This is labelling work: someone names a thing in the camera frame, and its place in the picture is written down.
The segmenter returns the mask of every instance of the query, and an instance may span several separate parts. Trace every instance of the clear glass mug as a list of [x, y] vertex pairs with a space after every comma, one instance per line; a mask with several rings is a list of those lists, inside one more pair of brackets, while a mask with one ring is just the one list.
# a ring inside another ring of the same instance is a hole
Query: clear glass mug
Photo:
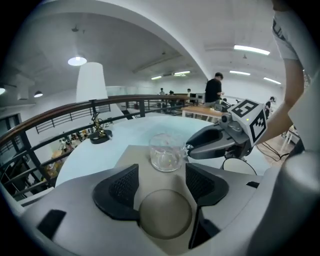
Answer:
[[150, 161], [161, 172], [173, 172], [182, 165], [185, 157], [186, 143], [179, 136], [161, 133], [149, 141]]

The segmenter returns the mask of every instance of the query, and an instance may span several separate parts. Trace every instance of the small sculpture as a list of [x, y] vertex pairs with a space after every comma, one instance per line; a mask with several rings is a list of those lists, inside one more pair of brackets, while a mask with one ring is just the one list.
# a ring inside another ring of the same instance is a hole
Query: small sculpture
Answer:
[[89, 138], [92, 144], [100, 144], [112, 139], [111, 130], [105, 130], [102, 119], [98, 118], [100, 112], [93, 113], [92, 121], [94, 124], [95, 132], [90, 134]]

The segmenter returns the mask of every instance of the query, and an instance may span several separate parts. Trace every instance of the white lampshade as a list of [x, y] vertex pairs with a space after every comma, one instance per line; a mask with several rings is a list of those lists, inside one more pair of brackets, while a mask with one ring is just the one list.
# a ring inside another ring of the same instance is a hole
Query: white lampshade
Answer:
[[87, 62], [82, 65], [76, 85], [76, 102], [107, 98], [103, 66], [96, 62]]

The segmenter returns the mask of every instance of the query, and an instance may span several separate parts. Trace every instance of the round table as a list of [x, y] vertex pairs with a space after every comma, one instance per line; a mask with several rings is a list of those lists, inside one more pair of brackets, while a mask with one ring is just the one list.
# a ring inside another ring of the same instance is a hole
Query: round table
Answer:
[[[56, 186], [77, 177], [114, 168], [128, 145], [148, 146], [149, 140], [161, 133], [181, 136], [187, 141], [194, 133], [210, 125], [211, 122], [180, 116], [142, 117], [116, 123], [111, 127], [112, 140], [92, 144], [86, 139], [73, 150], [60, 170]], [[266, 169], [271, 167], [256, 148], [245, 159], [257, 175], [264, 175]], [[220, 168], [225, 158], [195, 160], [188, 157], [188, 160], [190, 163]]]

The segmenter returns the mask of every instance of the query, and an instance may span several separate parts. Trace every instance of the ceiling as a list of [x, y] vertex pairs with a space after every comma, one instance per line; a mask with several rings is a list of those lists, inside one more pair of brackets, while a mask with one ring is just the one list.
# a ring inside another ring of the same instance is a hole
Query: ceiling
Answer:
[[[227, 74], [235, 70], [251, 73], [248, 79], [261, 83], [268, 83], [263, 77], [285, 83], [284, 64], [272, 36], [273, 10], [269, 0], [49, 2], [44, 5], [57, 7], [59, 2], [61, 10], [25, 23], [2, 72], [2, 82], [29, 86], [28, 103], [33, 102], [36, 90], [49, 95], [75, 88], [79, 68], [69, 66], [67, 61], [77, 54], [103, 64], [107, 86], [139, 86], [153, 76], [185, 69], [203, 76], [200, 68], [207, 78], [215, 72]], [[182, 56], [176, 45], [172, 47], [173, 43], [160, 39], [160, 33], [145, 23], [140, 27], [124, 21], [131, 19], [130, 13], [122, 17], [124, 20], [94, 14], [102, 13], [102, 5], [109, 9], [123, 7], [157, 23], [184, 46], [199, 66], [185, 54]], [[75, 25], [78, 32], [72, 31]], [[234, 45], [271, 53], [265, 56], [237, 51], [233, 50]], [[22, 104], [17, 101], [15, 90], [9, 88], [6, 96], [0, 96], [0, 106]]]
[[[103, 65], [106, 86], [139, 86], [186, 68], [193, 75], [201, 73], [173, 47], [137, 25], [92, 13], [55, 14], [26, 23], [16, 35], [1, 82], [18, 88], [6, 87], [0, 106], [33, 103], [37, 90], [48, 96], [76, 88], [80, 68], [68, 60], [77, 55]], [[19, 87], [25, 86], [29, 100], [18, 101]]]

